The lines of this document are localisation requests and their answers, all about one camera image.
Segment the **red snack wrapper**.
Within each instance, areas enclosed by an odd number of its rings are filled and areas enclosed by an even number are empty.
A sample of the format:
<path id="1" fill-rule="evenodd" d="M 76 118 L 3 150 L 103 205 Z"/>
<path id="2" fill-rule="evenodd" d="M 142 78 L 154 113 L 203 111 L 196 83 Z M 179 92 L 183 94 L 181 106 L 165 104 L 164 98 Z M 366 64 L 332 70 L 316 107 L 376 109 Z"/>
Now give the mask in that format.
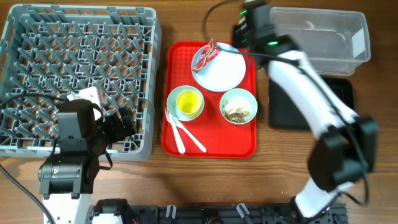
<path id="1" fill-rule="evenodd" d="M 192 68 L 192 71 L 198 73 L 203 70 L 220 52 L 221 47 L 214 39 L 211 39 L 202 50 L 198 62 Z"/>

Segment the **yellow plastic cup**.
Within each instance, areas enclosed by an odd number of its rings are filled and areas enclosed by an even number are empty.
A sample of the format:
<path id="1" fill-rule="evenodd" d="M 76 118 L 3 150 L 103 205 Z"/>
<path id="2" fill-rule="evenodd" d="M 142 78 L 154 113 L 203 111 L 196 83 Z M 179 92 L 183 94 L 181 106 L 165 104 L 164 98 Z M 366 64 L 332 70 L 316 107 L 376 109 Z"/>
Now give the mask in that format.
<path id="1" fill-rule="evenodd" d="M 178 95 L 176 104 L 184 117 L 193 118 L 200 110 L 202 99 L 197 91 L 184 90 Z"/>

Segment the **green bowl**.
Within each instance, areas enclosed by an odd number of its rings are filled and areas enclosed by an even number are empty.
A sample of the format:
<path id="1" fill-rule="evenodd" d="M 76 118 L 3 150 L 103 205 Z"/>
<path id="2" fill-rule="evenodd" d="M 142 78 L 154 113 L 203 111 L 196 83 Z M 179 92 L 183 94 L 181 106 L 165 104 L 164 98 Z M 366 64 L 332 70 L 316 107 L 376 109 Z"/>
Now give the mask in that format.
<path id="1" fill-rule="evenodd" d="M 221 108 L 227 102 L 227 100 L 232 98 L 232 97 L 234 97 L 234 96 L 241 96 L 241 97 L 245 98 L 249 102 L 249 104 L 251 105 L 251 113 L 250 113 L 250 115 L 248 116 L 247 120 L 244 123 L 233 123 L 233 124 L 246 124 L 246 123 L 249 123 L 250 121 L 252 121 L 256 117 L 258 105 L 257 105 L 257 100 L 254 97 L 254 95 L 251 92 L 249 92 L 249 91 L 247 91 L 245 89 L 234 88 L 234 89 L 228 90 L 220 99 L 220 112 L 221 112 Z"/>

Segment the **rice and food scraps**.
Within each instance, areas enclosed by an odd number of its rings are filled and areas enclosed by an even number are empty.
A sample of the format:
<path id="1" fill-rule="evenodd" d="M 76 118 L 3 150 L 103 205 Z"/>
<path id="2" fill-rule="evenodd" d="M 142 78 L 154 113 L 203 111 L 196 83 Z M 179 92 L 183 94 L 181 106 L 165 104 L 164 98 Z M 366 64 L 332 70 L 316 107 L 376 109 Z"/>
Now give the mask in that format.
<path id="1" fill-rule="evenodd" d="M 221 112 L 232 123 L 244 123 L 251 113 L 251 105 L 245 98 L 234 96 L 227 100 Z"/>

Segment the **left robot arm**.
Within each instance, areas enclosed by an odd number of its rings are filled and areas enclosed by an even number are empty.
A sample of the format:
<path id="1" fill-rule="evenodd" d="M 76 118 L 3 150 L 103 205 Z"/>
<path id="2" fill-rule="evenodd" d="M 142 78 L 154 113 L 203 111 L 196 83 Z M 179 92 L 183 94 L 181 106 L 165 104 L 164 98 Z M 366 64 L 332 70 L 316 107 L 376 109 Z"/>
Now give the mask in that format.
<path id="1" fill-rule="evenodd" d="M 103 169 L 100 156 L 110 159 L 106 148 L 136 133 L 132 111 L 95 118 L 101 108 L 84 99 L 59 106 L 59 137 L 52 152 L 40 166 L 40 194 L 50 223 L 85 223 L 93 185 Z"/>

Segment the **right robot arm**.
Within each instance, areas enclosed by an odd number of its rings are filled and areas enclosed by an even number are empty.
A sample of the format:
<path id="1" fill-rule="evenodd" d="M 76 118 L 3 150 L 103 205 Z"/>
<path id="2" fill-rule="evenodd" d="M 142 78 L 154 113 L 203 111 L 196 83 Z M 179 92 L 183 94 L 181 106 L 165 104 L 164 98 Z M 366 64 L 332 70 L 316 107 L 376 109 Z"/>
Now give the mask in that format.
<path id="1" fill-rule="evenodd" d="M 309 223 L 359 180 L 369 202 L 368 174 L 376 160 L 378 125 L 346 106 L 288 35 L 277 35 L 265 1 L 245 1 L 238 37 L 257 66 L 283 89 L 317 140 L 307 162 L 310 179 L 290 203 L 290 221 Z"/>

